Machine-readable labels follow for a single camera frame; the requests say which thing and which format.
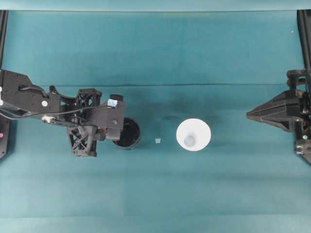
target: screw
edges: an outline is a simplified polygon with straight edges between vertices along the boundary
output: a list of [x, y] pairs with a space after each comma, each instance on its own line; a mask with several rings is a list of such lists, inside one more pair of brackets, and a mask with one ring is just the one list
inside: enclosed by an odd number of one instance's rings
[[48, 102], [46, 102], [45, 100], [44, 100], [44, 101], [42, 101], [42, 102], [41, 102], [41, 104], [42, 104], [42, 106], [43, 106], [43, 107], [48, 106]]

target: teal surface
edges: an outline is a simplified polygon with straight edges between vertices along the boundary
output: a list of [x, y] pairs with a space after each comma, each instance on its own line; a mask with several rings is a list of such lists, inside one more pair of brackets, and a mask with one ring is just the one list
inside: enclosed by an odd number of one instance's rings
[[302, 69], [296, 11], [10, 12], [3, 68], [37, 85], [281, 84]]
[[0, 9], [37, 11], [273, 11], [309, 9], [309, 0], [1, 0]]
[[[46, 17], [60, 21], [48, 23]], [[111, 23], [89, 28], [109, 17]], [[203, 30], [210, 18], [223, 30], [212, 23]], [[238, 18], [243, 40], [226, 28]], [[79, 20], [83, 27], [74, 26]], [[11, 12], [3, 68], [28, 74], [34, 84], [56, 83], [65, 95], [75, 96], [85, 84], [102, 91], [103, 100], [111, 93], [123, 94], [126, 115], [141, 127], [141, 142], [137, 149], [123, 151], [105, 141], [98, 144], [97, 158], [80, 159], [70, 154], [64, 128], [31, 119], [17, 122], [10, 154], [0, 162], [0, 232], [309, 232], [310, 165], [294, 154], [292, 134], [245, 117], [287, 88], [288, 69], [303, 67], [295, 20], [291, 11]], [[180, 38], [176, 28], [184, 21], [192, 34]], [[261, 22], [262, 27], [269, 22], [265, 34], [259, 26], [258, 33], [252, 32], [250, 25]], [[233, 39], [219, 43], [217, 50], [217, 36], [207, 34], [210, 30]], [[191, 43], [185, 43], [189, 37]], [[172, 38], [175, 50], [169, 50]], [[249, 48], [250, 41], [256, 46]], [[155, 53], [161, 44], [162, 53]], [[235, 49], [243, 44], [249, 53]], [[193, 52], [199, 47], [201, 52]], [[174, 66], [181, 54], [192, 58]], [[132, 69], [128, 63], [136, 59], [140, 65]], [[189, 62], [197, 65], [192, 71]], [[148, 64], [156, 65], [146, 69]], [[183, 150], [175, 139], [179, 123], [190, 117], [203, 119], [212, 129], [211, 143], [196, 153]]]

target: wire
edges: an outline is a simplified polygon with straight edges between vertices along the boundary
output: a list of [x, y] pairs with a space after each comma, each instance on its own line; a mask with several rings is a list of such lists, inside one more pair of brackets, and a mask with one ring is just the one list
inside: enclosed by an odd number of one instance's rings
[[101, 107], [107, 107], [107, 105], [99, 105], [99, 106], [96, 106], [96, 107], [83, 107], [83, 108], [80, 108], [80, 109], [66, 111], [66, 112], [59, 112], [59, 113], [36, 113], [36, 114], [27, 115], [27, 116], [19, 116], [19, 117], [7, 116], [6, 114], [1, 112], [1, 111], [4, 111], [4, 110], [0, 109], [0, 115], [5, 117], [5, 118], [7, 118], [7, 119], [9, 119], [9, 120], [20, 120], [20, 119], [39, 117], [39, 116], [44, 116], [44, 115], [52, 115], [52, 116], [53, 115], [64, 115], [64, 114], [76, 113], [76, 112], [87, 110], [87, 109], [94, 109], [94, 108], [101, 108]]

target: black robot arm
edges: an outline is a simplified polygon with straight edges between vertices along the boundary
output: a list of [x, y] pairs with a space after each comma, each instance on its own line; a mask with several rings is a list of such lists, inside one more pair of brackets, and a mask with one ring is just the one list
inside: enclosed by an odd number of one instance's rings
[[101, 96], [93, 88], [80, 89], [76, 97], [61, 95], [54, 86], [46, 93], [26, 75], [0, 71], [0, 115], [66, 127], [72, 154], [81, 157], [95, 157], [97, 141], [118, 142], [123, 133], [123, 96], [110, 95], [103, 103]]

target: black cylinder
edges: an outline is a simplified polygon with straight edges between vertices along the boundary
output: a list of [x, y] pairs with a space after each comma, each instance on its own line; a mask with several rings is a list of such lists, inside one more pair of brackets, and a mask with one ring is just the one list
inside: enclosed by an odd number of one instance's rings
[[132, 150], [139, 143], [139, 139], [140, 129], [138, 124], [132, 119], [125, 117], [120, 140], [113, 141], [113, 143], [124, 150]]

